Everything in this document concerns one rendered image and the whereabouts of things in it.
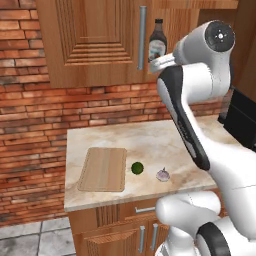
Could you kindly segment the wooden drawer front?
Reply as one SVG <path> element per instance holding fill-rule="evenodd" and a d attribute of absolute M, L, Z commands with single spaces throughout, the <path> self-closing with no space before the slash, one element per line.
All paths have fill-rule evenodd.
<path fill-rule="evenodd" d="M 133 201 L 128 203 L 120 204 L 120 219 L 122 221 L 132 219 L 132 218 L 142 218 L 146 216 L 154 216 L 155 211 L 146 212 L 146 213 L 135 213 L 135 207 L 138 208 L 147 208 L 147 207 L 155 207 L 156 205 L 156 198 L 147 199 L 147 200 L 139 200 Z"/>

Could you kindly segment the wooden wall cabinet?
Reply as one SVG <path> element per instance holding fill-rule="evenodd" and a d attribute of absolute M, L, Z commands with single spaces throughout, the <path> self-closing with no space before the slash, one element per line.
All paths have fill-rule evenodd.
<path fill-rule="evenodd" d="M 178 40 L 203 23 L 221 20 L 236 36 L 231 54 L 233 85 L 256 102 L 256 0 L 151 0 L 149 32 L 156 18 L 163 19 L 168 52 Z"/>

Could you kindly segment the green lime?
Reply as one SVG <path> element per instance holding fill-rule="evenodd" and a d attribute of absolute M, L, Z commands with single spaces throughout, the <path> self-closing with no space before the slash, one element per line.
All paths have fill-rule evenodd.
<path fill-rule="evenodd" d="M 144 166 L 141 162 L 134 162 L 131 166 L 131 171 L 135 175 L 140 175 L 144 171 Z"/>

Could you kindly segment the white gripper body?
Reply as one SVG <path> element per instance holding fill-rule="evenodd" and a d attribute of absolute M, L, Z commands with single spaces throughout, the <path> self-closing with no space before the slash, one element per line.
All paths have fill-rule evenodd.
<path fill-rule="evenodd" d="M 149 64 L 149 72 L 157 73 L 162 71 L 168 66 L 175 66 L 175 65 L 176 65 L 175 57 L 173 56 L 172 53 L 170 53 L 152 60 Z"/>

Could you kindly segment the wooden cutting board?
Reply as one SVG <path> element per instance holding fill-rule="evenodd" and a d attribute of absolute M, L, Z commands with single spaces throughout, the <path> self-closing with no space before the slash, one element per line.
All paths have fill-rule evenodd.
<path fill-rule="evenodd" d="M 77 188 L 85 192 L 122 192 L 127 150 L 91 147 L 87 151 Z"/>

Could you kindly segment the dark brown condiment bottle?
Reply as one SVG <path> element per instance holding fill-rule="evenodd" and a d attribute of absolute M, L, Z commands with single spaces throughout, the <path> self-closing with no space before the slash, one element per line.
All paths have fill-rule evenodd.
<path fill-rule="evenodd" d="M 148 62 L 164 56 L 167 52 L 167 38 L 163 32 L 162 25 L 162 19 L 155 20 L 155 27 L 149 40 Z"/>

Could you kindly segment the pale purple garlic bulb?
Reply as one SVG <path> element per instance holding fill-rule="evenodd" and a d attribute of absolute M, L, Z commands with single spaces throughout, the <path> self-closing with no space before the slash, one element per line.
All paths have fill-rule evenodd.
<path fill-rule="evenodd" d="M 157 172 L 156 178 L 161 182 L 167 182 L 170 179 L 170 174 L 165 169 L 161 169 Z"/>

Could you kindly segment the wooden wall cabinet door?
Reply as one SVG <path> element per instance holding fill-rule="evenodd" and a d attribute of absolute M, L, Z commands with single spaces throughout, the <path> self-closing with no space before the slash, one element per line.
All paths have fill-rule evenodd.
<path fill-rule="evenodd" d="M 36 0 L 54 88 L 144 83 L 148 0 Z"/>

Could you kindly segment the black appliance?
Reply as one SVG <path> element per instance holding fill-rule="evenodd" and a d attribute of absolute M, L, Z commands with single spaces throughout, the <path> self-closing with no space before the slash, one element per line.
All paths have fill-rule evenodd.
<path fill-rule="evenodd" d="M 256 152 L 256 103 L 231 87 L 224 96 L 218 121 L 244 147 Z"/>

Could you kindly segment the wooden base cabinet door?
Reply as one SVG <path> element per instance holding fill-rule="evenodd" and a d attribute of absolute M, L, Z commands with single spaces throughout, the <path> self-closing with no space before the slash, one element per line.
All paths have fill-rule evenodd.
<path fill-rule="evenodd" d="M 76 256 L 145 256 L 138 252 L 140 226 L 147 229 L 147 221 L 125 222 L 122 224 L 99 228 L 73 236 Z"/>
<path fill-rule="evenodd" d="M 154 251 L 151 250 L 153 223 L 158 224 L 158 233 L 157 233 L 156 246 Z M 149 220 L 146 256 L 155 255 L 155 252 L 158 249 L 158 247 L 165 241 L 166 237 L 168 236 L 168 231 L 169 231 L 169 227 L 167 225 L 161 224 L 156 218 Z"/>

